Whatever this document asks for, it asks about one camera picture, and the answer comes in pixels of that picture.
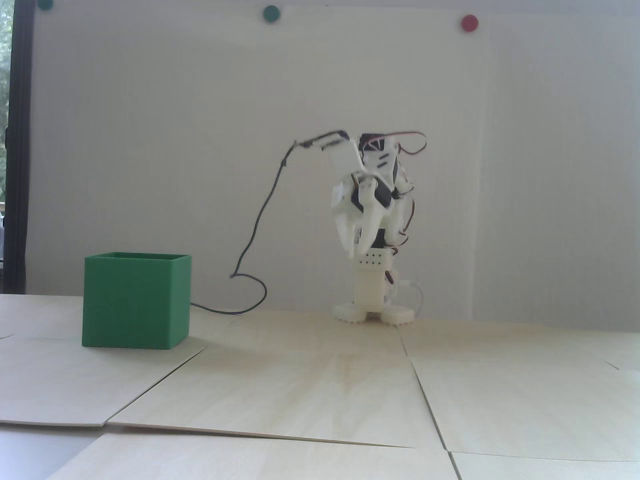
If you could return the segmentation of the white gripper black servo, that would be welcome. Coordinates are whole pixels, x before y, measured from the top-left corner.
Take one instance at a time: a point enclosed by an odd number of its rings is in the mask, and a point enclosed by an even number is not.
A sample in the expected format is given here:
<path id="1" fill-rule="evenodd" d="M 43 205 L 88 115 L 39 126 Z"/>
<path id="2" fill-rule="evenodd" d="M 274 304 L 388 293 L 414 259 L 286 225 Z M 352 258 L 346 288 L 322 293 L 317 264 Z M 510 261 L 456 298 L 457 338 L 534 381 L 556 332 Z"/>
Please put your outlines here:
<path id="1" fill-rule="evenodd" d="M 336 215 L 340 243 L 349 259 L 364 255 L 375 242 L 380 222 L 393 210 L 393 173 L 358 172 L 333 188 L 331 210 Z"/>

